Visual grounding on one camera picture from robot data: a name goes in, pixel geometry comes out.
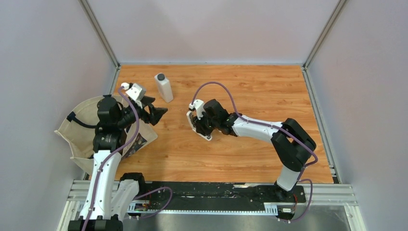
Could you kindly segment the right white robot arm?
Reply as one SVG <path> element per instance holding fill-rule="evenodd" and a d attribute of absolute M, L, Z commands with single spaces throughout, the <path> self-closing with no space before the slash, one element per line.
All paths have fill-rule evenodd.
<path fill-rule="evenodd" d="M 317 146 L 292 118 L 284 122 L 253 119 L 241 113 L 229 113 L 215 99 L 206 103 L 195 100 L 189 105 L 186 117 L 192 130 L 207 141 L 212 139 L 212 132 L 218 130 L 224 135 L 249 137 L 271 143 L 283 164 L 274 189 L 275 197 L 282 202 L 293 196 L 293 187 Z"/>

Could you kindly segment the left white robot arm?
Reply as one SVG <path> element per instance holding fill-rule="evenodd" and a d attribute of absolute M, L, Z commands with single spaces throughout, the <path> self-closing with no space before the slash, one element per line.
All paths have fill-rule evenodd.
<path fill-rule="evenodd" d="M 125 173 L 116 194 L 112 194 L 115 174 L 123 149 L 139 133 L 140 122 L 154 126 L 168 109 L 154 107 L 154 97 L 143 96 L 140 105 L 130 97 L 125 100 L 128 107 L 112 95 L 104 95 L 97 102 L 99 122 L 92 142 L 92 178 L 84 207 L 78 218 L 69 222 L 69 231 L 121 231 L 131 201 L 142 199 L 147 193 L 142 173 Z M 136 131 L 127 141 L 126 130 L 131 125 L 136 126 Z"/>

